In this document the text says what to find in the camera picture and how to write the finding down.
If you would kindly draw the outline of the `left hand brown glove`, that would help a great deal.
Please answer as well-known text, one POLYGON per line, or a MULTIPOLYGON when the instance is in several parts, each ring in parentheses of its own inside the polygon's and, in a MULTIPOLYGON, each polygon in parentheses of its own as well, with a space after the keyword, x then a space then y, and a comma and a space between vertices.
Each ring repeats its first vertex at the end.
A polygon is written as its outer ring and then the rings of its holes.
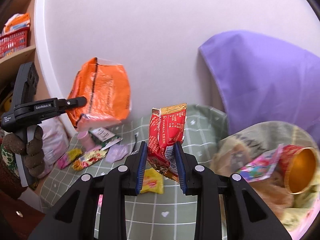
POLYGON ((25 167, 33 177, 38 177, 45 169, 43 147, 43 130, 40 126, 35 129, 33 140, 25 144, 13 133, 5 135, 1 144, 1 158, 3 163, 17 178, 18 168, 15 154, 21 155, 25 167))

